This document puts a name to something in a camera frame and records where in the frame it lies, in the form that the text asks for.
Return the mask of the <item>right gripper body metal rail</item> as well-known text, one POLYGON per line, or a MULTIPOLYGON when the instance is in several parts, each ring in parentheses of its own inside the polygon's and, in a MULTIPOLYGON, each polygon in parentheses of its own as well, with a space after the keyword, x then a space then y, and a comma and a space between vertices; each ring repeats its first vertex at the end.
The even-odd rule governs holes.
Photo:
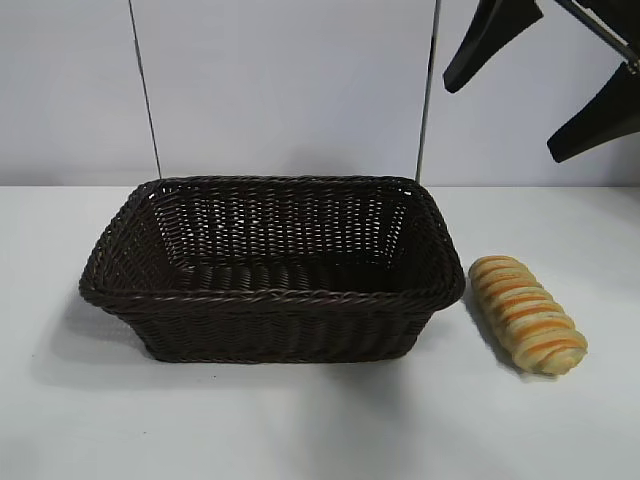
POLYGON ((584 25, 591 33, 596 35, 600 40, 606 43, 625 61, 628 60, 628 46, 620 41, 614 34, 598 20, 590 16, 576 1, 571 0, 555 0, 562 9, 569 13, 574 19, 584 25))

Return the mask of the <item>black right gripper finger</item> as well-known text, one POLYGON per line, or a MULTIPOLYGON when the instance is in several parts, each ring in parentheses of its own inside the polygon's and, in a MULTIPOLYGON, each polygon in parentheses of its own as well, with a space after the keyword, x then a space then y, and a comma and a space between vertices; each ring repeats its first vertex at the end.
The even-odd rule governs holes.
POLYGON ((481 0, 443 74, 449 93, 461 90, 500 49, 543 18, 533 0, 481 0))
POLYGON ((639 132, 639 73, 622 63, 602 89, 547 141, 556 163, 639 132))

